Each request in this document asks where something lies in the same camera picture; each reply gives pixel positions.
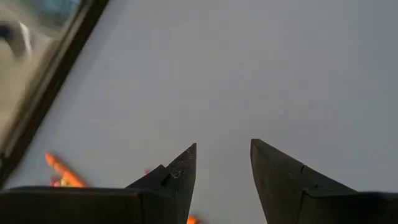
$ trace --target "orange pencil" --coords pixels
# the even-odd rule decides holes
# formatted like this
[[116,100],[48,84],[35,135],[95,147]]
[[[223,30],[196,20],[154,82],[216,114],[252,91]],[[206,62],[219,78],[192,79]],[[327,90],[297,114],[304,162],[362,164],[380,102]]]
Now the orange pencil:
[[52,166],[55,171],[57,171],[63,179],[69,182],[69,184],[73,187],[86,187],[84,182],[74,174],[65,164],[61,162],[60,159],[55,157],[55,155],[46,153],[45,160],[47,163]]
[[200,221],[195,216],[190,215],[188,217],[187,224],[200,224]]

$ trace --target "black frame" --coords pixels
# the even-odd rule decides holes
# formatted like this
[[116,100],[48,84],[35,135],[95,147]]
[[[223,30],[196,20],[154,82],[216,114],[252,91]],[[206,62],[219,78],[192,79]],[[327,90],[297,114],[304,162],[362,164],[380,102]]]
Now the black frame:
[[108,1],[82,1],[62,41],[43,59],[50,63],[39,71],[41,78],[30,85],[15,122],[0,145],[0,187],[22,159]]

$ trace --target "blurry background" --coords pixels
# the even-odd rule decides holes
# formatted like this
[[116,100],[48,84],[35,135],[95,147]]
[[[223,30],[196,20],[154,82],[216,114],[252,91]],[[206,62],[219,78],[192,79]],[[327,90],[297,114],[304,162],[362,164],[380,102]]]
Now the blurry background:
[[79,0],[0,0],[0,141],[50,47],[73,20]]

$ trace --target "gray surface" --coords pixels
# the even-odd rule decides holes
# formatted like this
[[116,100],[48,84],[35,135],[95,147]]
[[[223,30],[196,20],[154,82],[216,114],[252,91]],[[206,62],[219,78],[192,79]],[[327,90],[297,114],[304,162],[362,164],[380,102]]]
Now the gray surface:
[[398,192],[396,1],[112,0],[9,186],[44,151],[124,187],[198,143],[192,212],[264,223],[261,138],[358,190]]

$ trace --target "orange object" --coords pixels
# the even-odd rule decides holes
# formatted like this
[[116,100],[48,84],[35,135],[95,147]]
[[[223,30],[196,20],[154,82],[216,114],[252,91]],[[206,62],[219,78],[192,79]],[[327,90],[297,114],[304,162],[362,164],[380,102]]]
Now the orange object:
[[46,153],[45,160],[61,175],[62,179],[65,179],[72,187],[86,187],[85,183],[63,164],[59,158],[55,157],[55,155]]
[[190,215],[188,217],[187,224],[199,224],[199,220],[193,215]]
[[67,180],[65,180],[65,179],[61,179],[60,185],[61,185],[61,187],[71,187],[69,182]]

